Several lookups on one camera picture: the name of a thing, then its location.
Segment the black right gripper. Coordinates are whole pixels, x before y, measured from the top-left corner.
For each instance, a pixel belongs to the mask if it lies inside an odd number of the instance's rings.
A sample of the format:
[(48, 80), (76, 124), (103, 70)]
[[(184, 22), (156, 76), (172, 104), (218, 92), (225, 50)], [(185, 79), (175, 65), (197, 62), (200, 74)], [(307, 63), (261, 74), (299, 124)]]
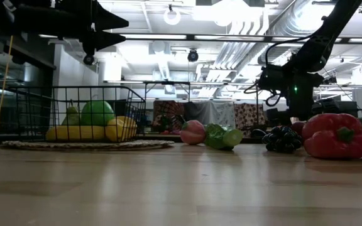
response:
[(329, 99), (319, 99), (314, 102), (314, 87), (323, 83), (324, 77), (318, 73), (294, 72), (288, 81), (286, 97), (288, 110), (277, 108), (266, 110), (266, 120), (269, 126), (289, 126), (290, 117), (307, 120), (313, 115), (328, 112)]

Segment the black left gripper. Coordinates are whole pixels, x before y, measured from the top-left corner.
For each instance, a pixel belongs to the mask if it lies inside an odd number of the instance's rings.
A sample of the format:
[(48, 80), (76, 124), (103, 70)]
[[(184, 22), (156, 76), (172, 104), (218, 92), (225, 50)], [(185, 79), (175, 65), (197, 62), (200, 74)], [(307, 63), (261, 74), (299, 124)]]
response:
[[(97, 0), (12, 0), (13, 25), (38, 35), (81, 37), (87, 55), (124, 42), (126, 38), (103, 30), (126, 28), (129, 21), (104, 9)], [(92, 24), (96, 17), (96, 30)]]

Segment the dark purple grape bunch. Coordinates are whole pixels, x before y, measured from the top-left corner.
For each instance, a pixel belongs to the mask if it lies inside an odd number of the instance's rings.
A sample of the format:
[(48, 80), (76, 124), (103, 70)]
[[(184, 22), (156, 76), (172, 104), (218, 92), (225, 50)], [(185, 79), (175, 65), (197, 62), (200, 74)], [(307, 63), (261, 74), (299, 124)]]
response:
[(262, 137), (267, 151), (292, 154), (302, 147), (302, 137), (288, 126), (277, 126)]

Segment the red bell pepper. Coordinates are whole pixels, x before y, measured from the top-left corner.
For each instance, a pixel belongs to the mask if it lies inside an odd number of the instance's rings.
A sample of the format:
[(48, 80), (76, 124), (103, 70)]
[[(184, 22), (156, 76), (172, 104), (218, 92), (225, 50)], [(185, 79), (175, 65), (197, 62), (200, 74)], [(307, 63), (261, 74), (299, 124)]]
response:
[(318, 114), (302, 129), (304, 149), (320, 159), (362, 158), (362, 123), (350, 114)]

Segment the long green leafy vegetable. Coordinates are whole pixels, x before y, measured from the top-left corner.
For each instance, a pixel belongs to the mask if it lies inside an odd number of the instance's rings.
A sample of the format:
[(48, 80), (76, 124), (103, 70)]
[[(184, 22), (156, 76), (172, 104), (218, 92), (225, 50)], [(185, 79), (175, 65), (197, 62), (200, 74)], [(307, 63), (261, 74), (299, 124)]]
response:
[(222, 127), (218, 124), (205, 126), (206, 138), (204, 144), (213, 149), (230, 151), (239, 145), (243, 139), (243, 133), (239, 129)]

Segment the green apple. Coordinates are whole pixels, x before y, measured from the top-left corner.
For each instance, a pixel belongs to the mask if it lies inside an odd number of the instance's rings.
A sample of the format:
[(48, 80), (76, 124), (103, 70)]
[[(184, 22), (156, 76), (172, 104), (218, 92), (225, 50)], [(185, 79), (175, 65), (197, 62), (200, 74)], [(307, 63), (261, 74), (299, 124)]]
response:
[(92, 100), (83, 106), (80, 124), (83, 126), (105, 126), (115, 118), (115, 113), (108, 102)]

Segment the green pear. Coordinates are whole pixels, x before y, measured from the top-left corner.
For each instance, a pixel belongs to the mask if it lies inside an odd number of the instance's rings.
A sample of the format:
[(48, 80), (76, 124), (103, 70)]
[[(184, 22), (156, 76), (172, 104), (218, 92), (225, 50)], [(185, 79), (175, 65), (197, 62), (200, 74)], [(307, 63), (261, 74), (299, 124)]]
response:
[(80, 124), (79, 110), (71, 106), (67, 108), (66, 116), (61, 123), (62, 126), (78, 126)]

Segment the pink peach with green leaf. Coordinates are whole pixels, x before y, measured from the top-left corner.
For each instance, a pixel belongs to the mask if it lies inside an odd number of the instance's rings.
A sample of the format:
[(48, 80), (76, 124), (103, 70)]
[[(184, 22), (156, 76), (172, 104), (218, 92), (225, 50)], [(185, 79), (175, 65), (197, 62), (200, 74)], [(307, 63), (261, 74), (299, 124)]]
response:
[(197, 120), (187, 121), (182, 126), (180, 138), (183, 143), (189, 145), (203, 143), (206, 139), (205, 127)]

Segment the yellow banana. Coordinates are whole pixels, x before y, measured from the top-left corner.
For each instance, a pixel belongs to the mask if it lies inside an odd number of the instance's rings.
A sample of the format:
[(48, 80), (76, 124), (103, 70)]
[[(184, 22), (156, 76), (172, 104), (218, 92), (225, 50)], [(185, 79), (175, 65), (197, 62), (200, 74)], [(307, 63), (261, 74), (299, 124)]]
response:
[(102, 126), (54, 126), (45, 137), (47, 141), (100, 141), (105, 133)]

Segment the black computer monitor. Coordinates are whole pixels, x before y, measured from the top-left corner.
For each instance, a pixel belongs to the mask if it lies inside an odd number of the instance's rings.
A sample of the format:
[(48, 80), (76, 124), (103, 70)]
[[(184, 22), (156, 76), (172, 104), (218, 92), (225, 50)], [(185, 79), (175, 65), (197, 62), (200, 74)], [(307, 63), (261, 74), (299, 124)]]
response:
[(358, 117), (358, 105), (356, 102), (353, 101), (337, 100), (333, 103), (330, 112), (336, 114), (345, 113), (350, 114), (354, 117)]

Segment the floral patterned cloth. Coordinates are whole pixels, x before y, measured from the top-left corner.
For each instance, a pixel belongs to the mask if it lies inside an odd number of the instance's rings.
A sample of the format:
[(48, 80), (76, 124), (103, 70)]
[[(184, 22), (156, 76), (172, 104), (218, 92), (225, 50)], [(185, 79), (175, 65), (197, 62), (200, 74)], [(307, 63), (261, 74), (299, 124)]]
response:
[(237, 129), (243, 130), (255, 125), (265, 125), (263, 105), (234, 104), (234, 118)]

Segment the white cloth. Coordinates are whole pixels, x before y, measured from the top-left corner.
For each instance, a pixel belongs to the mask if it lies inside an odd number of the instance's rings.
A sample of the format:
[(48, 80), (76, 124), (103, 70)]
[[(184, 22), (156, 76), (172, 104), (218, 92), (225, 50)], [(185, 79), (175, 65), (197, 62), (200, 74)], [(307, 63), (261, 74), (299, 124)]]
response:
[(224, 127), (235, 128), (233, 102), (211, 102), (211, 122)]

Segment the black metal rack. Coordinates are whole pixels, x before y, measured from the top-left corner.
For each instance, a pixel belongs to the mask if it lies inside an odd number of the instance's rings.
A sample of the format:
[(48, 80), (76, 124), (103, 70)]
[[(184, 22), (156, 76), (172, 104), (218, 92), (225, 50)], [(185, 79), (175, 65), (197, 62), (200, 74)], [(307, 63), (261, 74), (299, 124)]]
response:
[[(259, 105), (258, 102), (255, 103), (249, 103), (247, 100), (241, 100), (241, 99), (229, 99), (227, 97), (216, 97), (216, 98), (210, 98), (210, 97), (193, 97), (193, 90), (192, 90), (192, 86), (193, 83), (192, 82), (175, 82), (175, 81), (151, 81), (151, 82), (145, 82), (145, 90), (144, 90), (144, 96), (146, 100), (149, 100), (152, 102), (152, 104), (154, 103), (154, 101), (156, 100), (174, 100), (176, 102), (179, 103), (187, 103), (187, 102), (205, 102), (205, 101), (209, 101), (209, 102), (233, 102), (234, 104), (242, 104), (242, 103), (247, 103), (247, 104), (256, 104)], [(182, 90), (184, 90), (184, 94), (181, 96), (177, 96), (177, 94), (173, 93), (173, 94), (166, 94), (164, 97), (159, 97), (159, 96), (149, 96), (148, 94), (151, 92), (151, 90), (153, 88), (155, 88), (156, 86), (163, 86), (165, 88), (169, 88), (170, 90), (175, 90), (175, 88), (181, 88)]]

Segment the dark red mandala cloth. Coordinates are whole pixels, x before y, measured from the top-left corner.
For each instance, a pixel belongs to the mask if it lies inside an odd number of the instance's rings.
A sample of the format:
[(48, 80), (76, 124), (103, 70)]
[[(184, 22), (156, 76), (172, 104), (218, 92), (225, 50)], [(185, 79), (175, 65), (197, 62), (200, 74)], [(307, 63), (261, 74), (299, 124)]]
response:
[(181, 115), (184, 118), (184, 105), (183, 103), (174, 100), (156, 100), (153, 103), (153, 130), (158, 132), (155, 127), (155, 119), (159, 115)]

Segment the grey cloth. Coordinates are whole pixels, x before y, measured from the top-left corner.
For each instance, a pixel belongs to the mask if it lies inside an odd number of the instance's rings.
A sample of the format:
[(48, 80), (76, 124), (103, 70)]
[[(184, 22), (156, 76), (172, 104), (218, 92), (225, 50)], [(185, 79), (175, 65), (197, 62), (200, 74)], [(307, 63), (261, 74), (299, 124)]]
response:
[(184, 118), (186, 121), (197, 120), (203, 125), (214, 123), (212, 103), (209, 101), (185, 103)]

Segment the round woven placemat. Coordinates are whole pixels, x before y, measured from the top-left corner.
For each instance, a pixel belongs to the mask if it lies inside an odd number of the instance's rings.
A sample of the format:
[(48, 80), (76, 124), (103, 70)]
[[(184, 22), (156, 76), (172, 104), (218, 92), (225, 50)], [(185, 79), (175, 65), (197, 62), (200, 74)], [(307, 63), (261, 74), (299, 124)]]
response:
[(122, 143), (53, 143), (53, 142), (27, 142), (27, 141), (3, 141), (2, 145), (7, 148), (29, 149), (29, 150), (130, 150), (143, 148), (165, 148), (175, 144), (173, 141), (165, 140), (135, 140)]

